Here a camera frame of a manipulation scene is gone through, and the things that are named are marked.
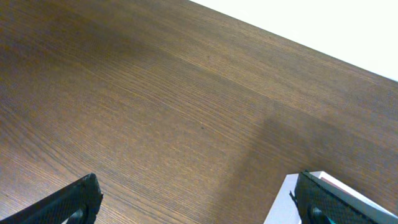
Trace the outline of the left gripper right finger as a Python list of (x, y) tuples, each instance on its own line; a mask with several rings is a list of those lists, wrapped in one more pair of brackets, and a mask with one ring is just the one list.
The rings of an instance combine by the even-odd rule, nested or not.
[(304, 224), (397, 224), (384, 213), (307, 171), (298, 174), (290, 196)]

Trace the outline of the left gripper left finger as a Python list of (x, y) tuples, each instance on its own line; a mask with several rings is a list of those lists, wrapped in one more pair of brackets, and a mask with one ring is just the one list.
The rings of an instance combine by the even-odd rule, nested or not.
[(3, 224), (93, 224), (103, 199), (98, 179), (90, 173), (29, 207), (1, 220)]

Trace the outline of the pink open cardboard box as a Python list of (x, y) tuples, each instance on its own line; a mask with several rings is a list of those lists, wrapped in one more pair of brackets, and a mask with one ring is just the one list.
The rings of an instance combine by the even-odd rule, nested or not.
[[(362, 202), (374, 207), (377, 210), (382, 211), (383, 213), (389, 214), (394, 218), (397, 218), (396, 215), (386, 210), (382, 206), (378, 205), (376, 202), (373, 202), (371, 199), (365, 197), (361, 193), (355, 191), (350, 186), (344, 184), (340, 180), (334, 178), (332, 175), (326, 173), (325, 171), (316, 171), (310, 172), (315, 177), (333, 185), (334, 187), (350, 194)], [(290, 197), (289, 193), (293, 193), (299, 174), (289, 174), (285, 176), (285, 179), (279, 189), (279, 192), (267, 214), (267, 217), (264, 221), (264, 224), (278, 224), (278, 223), (288, 223), (288, 224), (301, 224), (302, 221), (299, 216), (299, 212)]]

